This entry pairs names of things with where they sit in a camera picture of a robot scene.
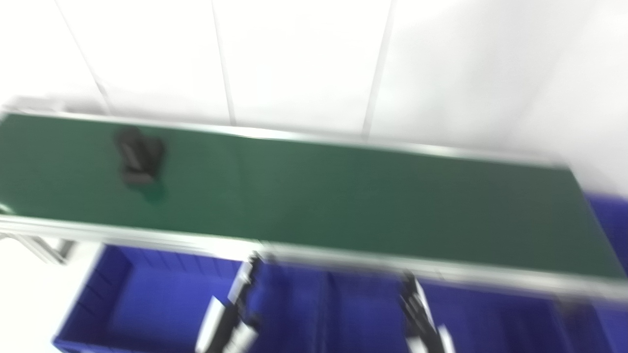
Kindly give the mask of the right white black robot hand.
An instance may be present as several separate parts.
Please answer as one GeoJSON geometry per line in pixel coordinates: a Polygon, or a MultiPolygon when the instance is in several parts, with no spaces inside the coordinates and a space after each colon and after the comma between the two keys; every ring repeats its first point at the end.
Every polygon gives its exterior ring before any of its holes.
{"type": "Polygon", "coordinates": [[[404,316],[404,337],[410,353],[455,353],[446,326],[436,326],[424,289],[413,273],[401,277],[400,307],[404,316]]]}

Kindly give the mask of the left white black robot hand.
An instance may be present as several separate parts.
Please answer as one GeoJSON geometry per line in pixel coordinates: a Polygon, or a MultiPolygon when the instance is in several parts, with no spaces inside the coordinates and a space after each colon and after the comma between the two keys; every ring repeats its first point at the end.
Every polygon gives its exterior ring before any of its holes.
{"type": "Polygon", "coordinates": [[[254,319],[245,317],[247,299],[256,283],[256,274],[261,264],[259,253],[254,252],[240,265],[226,300],[211,297],[198,331],[196,353],[248,351],[258,331],[254,319]]]}

